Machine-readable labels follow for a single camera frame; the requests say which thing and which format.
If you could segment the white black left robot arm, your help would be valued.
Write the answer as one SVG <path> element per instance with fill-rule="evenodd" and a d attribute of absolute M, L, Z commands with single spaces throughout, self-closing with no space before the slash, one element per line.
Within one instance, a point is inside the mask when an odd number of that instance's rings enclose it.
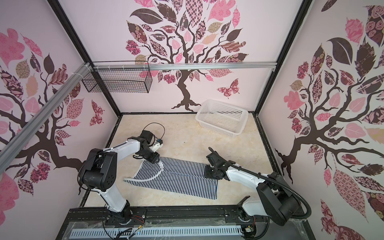
<path fill-rule="evenodd" d="M 160 160 L 157 152 L 163 146 L 163 140 L 156 138 L 150 131 L 143 130 L 140 136 L 130 137 L 125 142 L 106 149 L 93 149 L 78 173 L 78 184 L 96 192 L 107 204 L 107 212 L 121 225 L 132 219 L 130 203 L 121 195 L 116 186 L 118 162 L 134 155 L 151 164 Z"/>

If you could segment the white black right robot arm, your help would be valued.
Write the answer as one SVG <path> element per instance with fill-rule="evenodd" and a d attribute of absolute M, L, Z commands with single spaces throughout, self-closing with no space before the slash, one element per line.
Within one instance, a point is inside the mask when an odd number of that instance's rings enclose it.
<path fill-rule="evenodd" d="M 252 217 L 268 217 L 279 226 L 284 226 L 294 217 L 301 203 L 288 187 L 285 180 L 275 172 L 269 175 L 254 173 L 242 168 L 233 161 L 227 161 L 209 147 L 206 156 L 209 165 L 204 176 L 208 179 L 226 180 L 241 184 L 257 192 L 259 199 L 244 197 L 239 203 L 237 214 L 244 222 Z"/>

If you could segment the blue white striped tank top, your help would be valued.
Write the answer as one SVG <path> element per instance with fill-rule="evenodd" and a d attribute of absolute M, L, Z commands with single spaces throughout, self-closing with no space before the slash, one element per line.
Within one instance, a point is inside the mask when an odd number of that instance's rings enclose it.
<path fill-rule="evenodd" d="M 207 164 L 161 157 L 156 164 L 144 161 L 124 182 L 136 187 L 216 200 L 218 180 L 205 177 Z"/>

